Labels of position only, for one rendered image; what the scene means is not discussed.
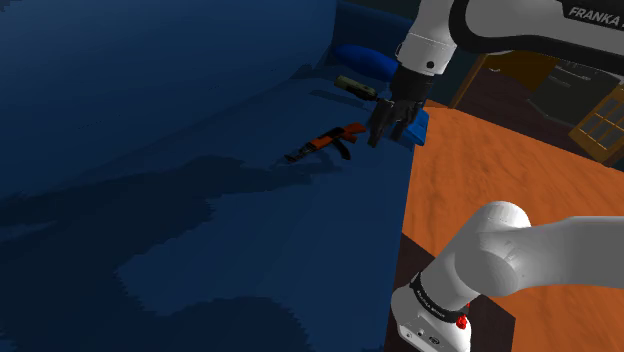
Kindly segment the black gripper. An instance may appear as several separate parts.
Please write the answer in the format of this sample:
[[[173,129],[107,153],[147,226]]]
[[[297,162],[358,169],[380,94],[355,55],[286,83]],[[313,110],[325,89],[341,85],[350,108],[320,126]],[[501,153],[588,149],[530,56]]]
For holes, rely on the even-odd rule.
[[[390,83],[391,102],[378,102],[367,122],[368,145],[375,147],[388,124],[396,122],[390,139],[399,141],[424,105],[435,80],[434,75],[413,71],[399,65]]]

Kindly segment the olive and black elongated object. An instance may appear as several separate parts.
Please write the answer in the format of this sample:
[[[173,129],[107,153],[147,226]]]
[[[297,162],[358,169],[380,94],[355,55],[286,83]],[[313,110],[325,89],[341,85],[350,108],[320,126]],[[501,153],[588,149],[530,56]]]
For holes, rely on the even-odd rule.
[[[384,104],[389,104],[390,106],[395,105],[393,101],[381,98],[374,88],[343,75],[336,77],[334,80],[334,86],[343,89],[364,101],[382,102]]]

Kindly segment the orange and black toy rifle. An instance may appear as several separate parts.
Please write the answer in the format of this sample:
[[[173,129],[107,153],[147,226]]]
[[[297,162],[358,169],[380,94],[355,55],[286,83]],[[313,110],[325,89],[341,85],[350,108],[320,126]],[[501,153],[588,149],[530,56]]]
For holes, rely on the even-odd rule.
[[[343,144],[343,141],[355,144],[360,133],[364,133],[366,127],[359,122],[351,123],[343,127],[334,127],[318,137],[308,141],[293,154],[285,154],[285,159],[294,163],[301,160],[306,155],[320,151],[330,145],[333,145],[340,153],[344,160],[351,159],[349,149]]]

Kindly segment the blue pillow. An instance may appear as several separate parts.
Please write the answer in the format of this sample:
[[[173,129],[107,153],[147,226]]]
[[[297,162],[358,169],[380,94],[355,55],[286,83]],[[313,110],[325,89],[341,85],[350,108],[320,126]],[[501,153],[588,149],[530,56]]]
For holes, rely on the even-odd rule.
[[[398,62],[376,50],[341,44],[332,49],[333,56],[353,71],[383,82],[391,82]]]

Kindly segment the wooden door with glass panes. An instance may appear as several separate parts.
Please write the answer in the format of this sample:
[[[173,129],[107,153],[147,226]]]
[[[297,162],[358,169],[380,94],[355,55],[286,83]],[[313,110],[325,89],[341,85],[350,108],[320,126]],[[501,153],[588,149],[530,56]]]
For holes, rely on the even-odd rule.
[[[618,85],[569,133],[596,162],[613,166],[624,157],[624,84]]]

